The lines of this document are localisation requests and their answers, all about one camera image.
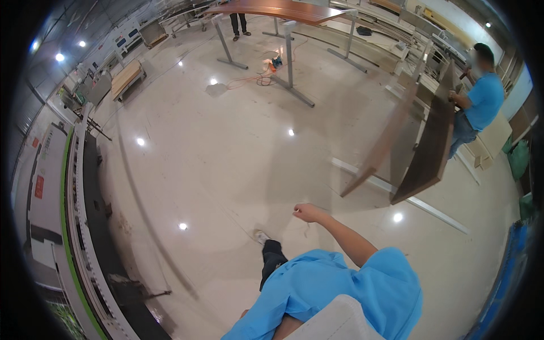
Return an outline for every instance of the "shiny tile floor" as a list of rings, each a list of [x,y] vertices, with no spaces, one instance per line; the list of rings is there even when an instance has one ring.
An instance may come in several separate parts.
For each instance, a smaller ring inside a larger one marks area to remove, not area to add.
[[[378,248],[406,254],[424,292],[411,339],[465,334],[496,277],[507,228],[519,217],[506,157],[478,171],[481,186],[452,159],[442,182],[418,195],[469,235],[409,203],[389,206],[388,193],[371,184],[341,198],[350,175],[330,160],[358,165],[395,105],[385,85],[396,79],[359,60],[369,69],[364,74],[326,44],[295,35],[295,87],[314,108],[255,80],[225,91],[222,84],[257,76],[270,51],[284,48],[284,40],[261,34],[273,30],[271,18],[247,17],[253,35],[236,43],[228,17],[221,25],[234,60],[248,70],[216,61],[224,51],[213,27],[191,27],[152,50],[134,50],[127,59],[140,60],[147,78],[123,103],[108,94],[91,113],[113,138],[98,137],[100,176],[121,256],[152,293],[173,291],[149,307],[174,338],[219,338],[259,295],[261,247],[253,229],[281,241],[288,258],[314,248],[341,251],[319,225],[292,217],[295,203],[313,202]],[[287,78],[285,69],[279,74]]]

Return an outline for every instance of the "metal table leg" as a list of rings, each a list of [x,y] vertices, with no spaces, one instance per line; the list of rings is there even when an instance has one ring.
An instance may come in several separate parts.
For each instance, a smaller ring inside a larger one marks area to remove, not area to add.
[[[341,55],[340,53],[336,52],[335,50],[331,48],[327,48],[327,51],[331,52],[335,56],[344,59],[349,64],[355,66],[359,70],[363,71],[364,73],[367,73],[367,69],[365,69],[363,66],[359,65],[358,63],[354,62],[353,60],[349,59],[349,50],[351,48],[351,41],[353,40],[353,31],[355,30],[355,20],[357,19],[357,10],[356,9],[349,9],[347,10],[347,14],[351,16],[351,31],[349,33],[349,39],[348,39],[348,46],[345,49],[345,55]]]
[[[311,100],[309,100],[305,95],[298,92],[293,88],[293,67],[292,67],[292,57],[291,57],[291,31],[294,27],[294,21],[290,22],[286,25],[285,29],[285,44],[287,46],[287,72],[289,74],[289,82],[284,81],[283,79],[280,79],[277,75],[270,75],[270,78],[275,80],[279,85],[283,86],[287,91],[291,92],[295,97],[302,100],[308,106],[314,107],[315,104]]]
[[[212,23],[215,26],[215,28],[217,29],[217,34],[219,35],[219,39],[221,39],[221,43],[223,44],[223,48],[225,49],[225,53],[227,54],[228,59],[217,58],[217,61],[220,61],[220,62],[226,63],[226,64],[231,64],[231,65],[239,67],[239,68],[241,68],[243,70],[247,70],[248,69],[247,65],[237,63],[236,61],[233,61],[232,58],[231,58],[231,54],[228,51],[227,43],[225,42],[225,38],[223,38],[223,33],[221,32],[221,28],[219,27],[219,21],[221,20],[222,17],[223,17],[223,14],[216,15],[212,19]]]
[[[276,29],[276,33],[270,33],[270,32],[263,32],[263,34],[266,34],[266,35],[271,35],[271,36],[276,36],[278,38],[284,38],[285,39],[285,36],[283,34],[280,34],[278,31],[277,31],[277,18],[274,17],[274,28]]]

